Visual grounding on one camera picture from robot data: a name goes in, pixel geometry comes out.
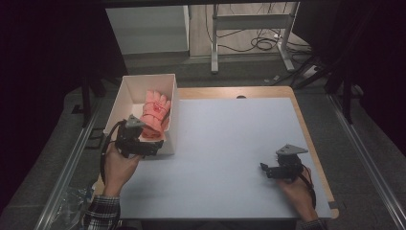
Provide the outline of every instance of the glove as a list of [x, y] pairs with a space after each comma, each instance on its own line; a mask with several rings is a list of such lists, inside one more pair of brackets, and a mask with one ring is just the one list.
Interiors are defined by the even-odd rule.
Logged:
[[144, 138], [156, 139], [162, 136], [164, 133], [162, 122], [170, 110], [170, 105], [167, 96], [161, 95], [158, 91], [147, 91], [143, 116], [140, 118], [146, 124], [142, 133]]

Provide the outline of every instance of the white cabinet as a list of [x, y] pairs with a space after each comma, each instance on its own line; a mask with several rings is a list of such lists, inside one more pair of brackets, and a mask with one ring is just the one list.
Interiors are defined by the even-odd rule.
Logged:
[[106, 11], [123, 55], [189, 50], [187, 6]]

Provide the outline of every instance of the floor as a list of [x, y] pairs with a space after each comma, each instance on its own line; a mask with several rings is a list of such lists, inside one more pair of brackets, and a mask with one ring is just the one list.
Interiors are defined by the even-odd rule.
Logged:
[[[290, 13], [293, 3], [253, 3], [253, 4], [220, 4], [218, 5], [218, 15], [235, 14], [279, 14]], [[213, 37], [213, 5], [190, 6], [190, 55], [191, 57], [206, 57], [211, 54]], [[217, 45], [220, 55], [235, 54], [265, 54], [277, 53], [274, 35], [283, 35], [282, 30], [247, 30], [247, 31], [218, 31]], [[256, 38], [267, 38], [263, 43], [258, 44], [260, 48], [253, 48]], [[306, 45], [305, 41], [295, 36], [289, 37], [289, 41]], [[295, 46], [295, 49], [307, 50], [308, 47]]]

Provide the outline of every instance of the black cable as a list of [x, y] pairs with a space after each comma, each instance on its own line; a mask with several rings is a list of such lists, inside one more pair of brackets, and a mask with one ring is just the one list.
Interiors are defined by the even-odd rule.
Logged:
[[286, 50], [289, 51], [289, 53], [294, 54], [294, 55], [312, 55], [313, 52], [312, 51], [303, 51], [303, 50], [295, 50], [292, 49], [289, 46], [286, 46]]
[[[275, 6], [275, 4], [274, 5], [270, 4], [267, 13], [271, 12], [274, 6]], [[205, 6], [205, 19], [206, 19], [207, 36], [209, 37], [209, 40], [213, 43], [213, 40], [210, 37], [209, 26], [208, 26], [208, 22], [207, 22], [207, 6]], [[232, 32], [232, 33], [229, 33], [229, 34], [224, 34], [224, 35], [217, 35], [216, 34], [216, 37], [221, 38], [221, 37], [225, 37], [225, 36], [228, 36], [228, 35], [234, 35], [234, 34], [237, 34], [237, 33], [243, 32], [243, 31], [245, 31], [245, 30], [239, 30], [239, 31], [235, 31], [235, 32]], [[278, 40], [275, 40], [275, 39], [272, 39], [272, 38], [267, 38], [267, 37], [261, 37], [261, 32], [262, 32], [262, 30], [260, 30], [260, 32], [257, 33], [257, 35], [258, 35], [257, 37], [255, 37], [255, 38], [253, 38], [251, 40], [252, 47], [248, 48], [246, 50], [237, 50], [237, 49], [234, 49], [234, 48], [229, 47], [229, 46], [218, 45], [218, 44], [217, 44], [217, 46], [227, 48], [227, 49], [230, 49], [232, 51], [240, 52], [240, 53], [248, 52], [248, 51], [251, 51], [251, 50], [253, 50], [255, 48], [258, 48], [259, 50], [262, 50], [262, 51], [269, 51], [269, 50], [271, 50], [272, 48], [274, 48], [276, 46], [276, 44], [278, 43]], [[270, 47], [268, 47], [268, 48], [261, 47], [261, 45], [263, 45], [263, 44], [270, 45]]]
[[289, 42], [289, 41], [287, 43], [289, 43], [291, 45], [297, 45], [297, 46], [310, 46], [310, 45], [304, 45], [304, 44], [297, 44], [297, 43], [293, 43], [293, 42]]
[[116, 128], [117, 128], [119, 125], [121, 125], [121, 124], [123, 124], [123, 123], [125, 123], [125, 122], [126, 122], [126, 120], [120, 121], [120, 122], [118, 122], [116, 125], [114, 125], [114, 126], [111, 128], [110, 132], [108, 133], [107, 137], [105, 138], [104, 145], [103, 145], [103, 147], [102, 147], [102, 149], [101, 149], [100, 170], [101, 170], [101, 180], [102, 180], [103, 183], [104, 183], [104, 180], [105, 180], [105, 173], [104, 173], [105, 155], [106, 155], [106, 152], [107, 152], [108, 145], [109, 145], [110, 143], [114, 142], [114, 141], [110, 142], [111, 136], [113, 135], [113, 133], [114, 133], [114, 131], [116, 130]]
[[[306, 68], [306, 66], [308, 65], [308, 63], [310, 63], [310, 61], [312, 61], [316, 56], [313, 54], [311, 57], [309, 57], [302, 65], [301, 67], [296, 71], [296, 73], [302, 73], [302, 71]], [[292, 77], [292, 82], [290, 82], [289, 86], [293, 87], [293, 84], [295, 84], [295, 80], [296, 80], [296, 74], [293, 75]]]
[[[298, 55], [308, 55], [308, 56], [311, 56], [310, 54], [293, 54], [292, 55], [292, 61], [294, 61], [294, 62], [296, 62], [296, 63], [298, 63], [298, 64], [301, 64], [301, 65], [303, 65], [304, 63], [305, 63], [305, 61], [304, 62], [300, 62], [300, 61], [298, 61], [298, 60], [296, 60], [294, 57], [295, 56], [298, 56]], [[308, 63], [308, 65], [320, 65], [319, 63]]]
[[313, 185], [313, 181], [311, 180], [311, 174], [310, 174], [310, 171], [308, 170], [308, 168], [305, 165], [302, 164], [302, 166], [307, 171], [308, 178], [310, 180], [307, 180], [302, 174], [299, 174], [299, 177], [304, 182], [304, 184], [307, 186], [308, 191], [310, 192], [313, 208], [316, 208], [316, 193], [314, 192], [314, 185]]
[[286, 10], [286, 5], [287, 5], [287, 2], [284, 2], [284, 8], [283, 8], [283, 12], [282, 12], [282, 13], [284, 13], [284, 10]]
[[230, 4], [230, 11], [231, 11], [233, 14], [235, 14], [235, 13], [233, 12], [233, 9], [231, 9], [231, 4]]

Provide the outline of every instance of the dark floor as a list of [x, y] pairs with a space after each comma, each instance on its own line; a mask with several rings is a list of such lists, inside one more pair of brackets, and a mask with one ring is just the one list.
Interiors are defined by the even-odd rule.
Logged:
[[[174, 57], [170, 61], [157, 61], [152, 57], [149, 61], [144, 58], [143, 65], [140, 65], [137, 58], [127, 57], [126, 65], [130, 75], [174, 73], [180, 88], [270, 85], [276, 75], [289, 75], [278, 55], [222, 57], [217, 75], [210, 73], [208, 58]], [[324, 93], [325, 82], [326, 79], [318, 80], [302, 90], [295, 90], [295, 95], [340, 210], [339, 218], [329, 220], [328, 226], [330, 229], [346, 230], [396, 229]], [[287, 79], [279, 85], [289, 83], [290, 79]], [[104, 85], [108, 90], [107, 96], [103, 99], [95, 127], [105, 126], [118, 90], [117, 86], [107, 81], [104, 81]], [[75, 104], [80, 104], [79, 92], [75, 90], [66, 96], [64, 111], [54, 133], [30, 174], [4, 210], [0, 218], [0, 229], [35, 227], [60, 170], [81, 132], [82, 117], [71, 114]], [[403, 179], [406, 158], [369, 118], [357, 100], [352, 101], [351, 114], [354, 126], [377, 167], [402, 206], [406, 206], [406, 183]], [[99, 153], [98, 149], [83, 152], [70, 182], [71, 187], [85, 188], [89, 181], [97, 178]]]

